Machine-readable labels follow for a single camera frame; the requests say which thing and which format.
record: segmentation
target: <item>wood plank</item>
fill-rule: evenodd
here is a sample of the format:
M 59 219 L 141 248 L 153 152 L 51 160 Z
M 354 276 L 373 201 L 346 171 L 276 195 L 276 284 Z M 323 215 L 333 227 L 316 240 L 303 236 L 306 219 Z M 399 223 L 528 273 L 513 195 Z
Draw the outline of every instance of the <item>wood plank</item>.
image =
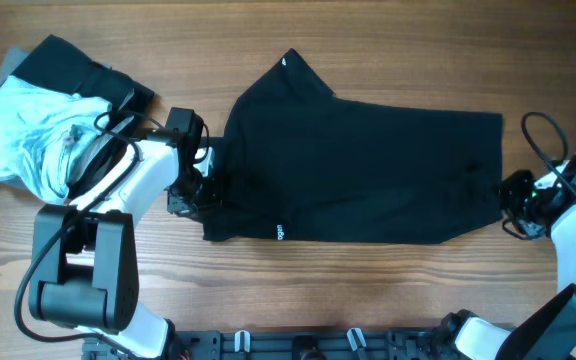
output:
M 341 98 L 502 113 L 505 175 L 543 171 L 519 129 L 527 111 L 552 114 L 576 146 L 576 3 L 2 6 L 0 62 L 50 33 L 154 89 L 158 119 L 193 108 L 216 135 L 237 96 L 293 47 Z M 534 128 L 557 155 L 554 132 Z M 41 205 L 0 186 L 0 358 L 79 356 L 79 344 L 24 338 L 12 318 Z M 428 247 L 211 244 L 162 196 L 136 235 L 140 299 L 184 330 L 426 326 L 461 308 L 517 325 L 556 292 L 551 243 L 514 240 L 499 224 Z

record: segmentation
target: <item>wooden table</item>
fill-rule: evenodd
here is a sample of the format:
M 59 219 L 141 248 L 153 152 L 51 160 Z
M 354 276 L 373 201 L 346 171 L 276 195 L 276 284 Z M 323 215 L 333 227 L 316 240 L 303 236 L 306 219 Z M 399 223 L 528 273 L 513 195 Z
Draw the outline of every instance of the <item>wooden table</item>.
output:
M 341 98 L 502 113 L 505 176 L 543 173 L 521 135 L 527 111 L 553 115 L 576 146 L 573 2 L 2 5 L 0 62 L 8 47 L 30 50 L 50 33 L 154 89 L 156 118 L 165 121 L 171 106 L 193 108 L 216 135 L 236 98 L 292 47 Z M 547 125 L 533 131 L 560 153 Z M 0 358 L 80 355 L 79 343 L 39 344 L 13 321 L 41 206 L 0 186 Z M 499 224 L 441 246 L 211 244 L 199 224 L 166 213 L 162 194 L 136 237 L 140 300 L 182 330 L 428 326 L 462 308 L 517 325 L 556 292 L 552 244 L 515 240 Z

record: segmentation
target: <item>black shirt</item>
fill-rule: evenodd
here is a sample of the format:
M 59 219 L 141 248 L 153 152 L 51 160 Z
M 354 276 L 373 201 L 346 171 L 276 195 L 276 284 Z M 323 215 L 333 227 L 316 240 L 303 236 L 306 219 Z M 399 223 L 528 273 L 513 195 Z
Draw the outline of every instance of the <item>black shirt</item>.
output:
M 501 212 L 502 117 L 341 100 L 296 51 L 235 104 L 204 238 L 435 244 Z

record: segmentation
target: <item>sleeve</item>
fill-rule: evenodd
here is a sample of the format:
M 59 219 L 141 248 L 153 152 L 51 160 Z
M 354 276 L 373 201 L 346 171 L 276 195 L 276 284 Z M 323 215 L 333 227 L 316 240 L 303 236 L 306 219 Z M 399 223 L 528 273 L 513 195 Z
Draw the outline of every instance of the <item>sleeve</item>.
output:
M 239 100 L 311 99 L 333 95 L 297 51 L 290 49 Z

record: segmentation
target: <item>black garment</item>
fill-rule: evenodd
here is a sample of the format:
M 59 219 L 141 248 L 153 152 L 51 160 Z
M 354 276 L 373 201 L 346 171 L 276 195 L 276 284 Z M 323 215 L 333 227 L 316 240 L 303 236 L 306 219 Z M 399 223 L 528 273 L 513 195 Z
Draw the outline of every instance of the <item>black garment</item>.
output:
M 12 75 L 35 86 L 65 94 L 78 93 L 83 97 L 98 96 L 112 104 L 113 110 L 145 113 L 155 93 L 133 81 L 128 75 L 106 68 L 66 40 L 48 36 L 13 71 Z M 108 129 L 115 127 L 124 117 L 111 116 Z M 119 133 L 131 136 L 141 119 L 135 118 Z M 123 142 L 110 140 L 95 156 L 81 178 L 70 186 L 70 197 L 75 198 L 90 190 L 93 177 L 122 147 Z
M 204 238 L 436 244 L 501 218 L 502 117 L 341 100 L 296 51 L 237 101 Z

